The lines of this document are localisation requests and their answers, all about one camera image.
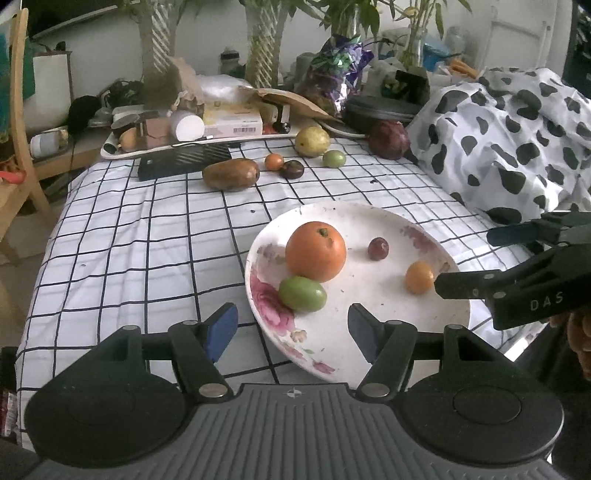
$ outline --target small orange fruit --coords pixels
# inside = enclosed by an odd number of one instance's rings
[[[281,167],[283,167],[284,163],[285,161],[283,160],[283,157],[279,155],[279,153],[271,153],[267,155],[265,159],[265,167],[270,171],[281,170]]]
[[[301,225],[285,246],[285,261],[291,273],[321,283],[335,278],[343,269],[345,260],[345,240],[328,223]]]
[[[410,293],[423,295],[433,288],[435,282],[433,270],[425,262],[415,262],[408,267],[404,277],[404,285]]]

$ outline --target cow print blanket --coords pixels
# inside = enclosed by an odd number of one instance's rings
[[[442,89],[408,133],[407,158],[501,224],[591,211],[591,104],[549,69],[490,69]]]

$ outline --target persimmon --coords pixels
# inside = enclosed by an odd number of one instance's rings
[[[328,223],[301,225],[285,247],[285,261],[291,273],[321,283],[335,278],[346,260],[345,240]]]

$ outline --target hand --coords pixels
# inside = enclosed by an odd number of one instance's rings
[[[591,380],[591,305],[550,318],[552,327],[564,322],[568,322],[566,331],[570,348],[579,357],[584,377]]]

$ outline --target bed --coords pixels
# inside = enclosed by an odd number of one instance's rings
[[[115,330],[131,324],[163,332],[182,320],[204,320],[227,301],[237,305],[240,326],[217,367],[232,388],[317,381],[264,338],[244,287],[252,241],[298,205],[332,199],[388,209],[425,228],[465,271],[504,270],[530,256],[523,247],[491,248],[485,234],[492,224],[412,162],[377,158],[353,140],[333,140],[332,148],[347,155],[340,170],[299,158],[291,140],[243,144],[233,157],[262,164],[273,151],[307,168],[292,181],[262,171],[241,192],[212,192],[200,173],[140,182],[138,160],[101,161],[79,176],[47,244],[18,351],[22,444],[32,448],[23,422],[31,396]],[[541,325],[497,332],[484,304],[473,301],[470,328],[506,352]],[[174,382],[169,362],[149,368]]]

